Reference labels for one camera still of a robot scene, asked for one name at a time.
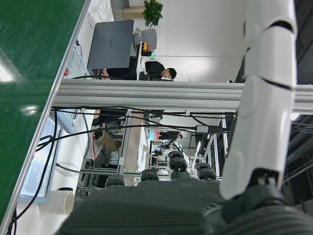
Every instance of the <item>green board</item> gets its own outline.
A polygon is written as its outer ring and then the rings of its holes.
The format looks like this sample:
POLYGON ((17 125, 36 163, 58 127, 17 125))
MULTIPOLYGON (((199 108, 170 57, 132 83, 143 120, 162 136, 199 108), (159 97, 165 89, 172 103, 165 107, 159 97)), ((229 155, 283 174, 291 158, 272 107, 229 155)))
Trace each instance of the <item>green board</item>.
POLYGON ((1 1, 1 221, 84 2, 1 1))

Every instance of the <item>gray chair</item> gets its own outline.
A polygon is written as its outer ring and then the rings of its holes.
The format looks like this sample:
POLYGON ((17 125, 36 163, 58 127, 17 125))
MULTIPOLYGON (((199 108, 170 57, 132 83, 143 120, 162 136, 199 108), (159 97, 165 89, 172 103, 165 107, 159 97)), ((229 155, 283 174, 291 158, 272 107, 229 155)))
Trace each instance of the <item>gray chair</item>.
POLYGON ((157 32, 154 28, 145 29, 133 34, 133 48, 136 51, 136 45, 140 42, 147 42, 150 45, 150 50, 155 50, 157 47, 157 32))

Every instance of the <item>white paper roll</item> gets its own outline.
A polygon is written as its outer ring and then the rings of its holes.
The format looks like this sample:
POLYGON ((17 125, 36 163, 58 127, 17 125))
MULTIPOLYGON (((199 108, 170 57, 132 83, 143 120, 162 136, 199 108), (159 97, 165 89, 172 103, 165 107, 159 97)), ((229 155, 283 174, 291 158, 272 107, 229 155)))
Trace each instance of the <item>white paper roll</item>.
POLYGON ((74 206, 74 193, 72 191, 51 190, 49 200, 39 204, 39 211, 49 214, 69 215, 74 206))

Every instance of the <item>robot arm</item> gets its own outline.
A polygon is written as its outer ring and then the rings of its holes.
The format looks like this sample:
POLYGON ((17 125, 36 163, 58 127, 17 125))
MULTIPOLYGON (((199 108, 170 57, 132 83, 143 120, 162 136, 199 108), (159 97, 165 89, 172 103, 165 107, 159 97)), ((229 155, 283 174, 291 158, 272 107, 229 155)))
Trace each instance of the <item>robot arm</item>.
POLYGON ((281 187, 296 84, 293 0, 250 0, 244 33, 246 83, 220 184, 225 199, 261 182, 281 187))

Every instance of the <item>red object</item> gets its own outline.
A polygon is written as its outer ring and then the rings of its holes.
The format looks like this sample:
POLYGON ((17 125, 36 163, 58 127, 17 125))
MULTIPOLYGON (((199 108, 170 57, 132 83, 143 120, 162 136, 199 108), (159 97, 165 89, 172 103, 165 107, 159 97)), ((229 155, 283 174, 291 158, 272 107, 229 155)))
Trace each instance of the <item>red object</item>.
POLYGON ((160 131, 155 130, 155 141, 158 141, 159 136, 160 136, 160 131))
POLYGON ((68 68, 65 69, 64 76, 68 75, 68 68))

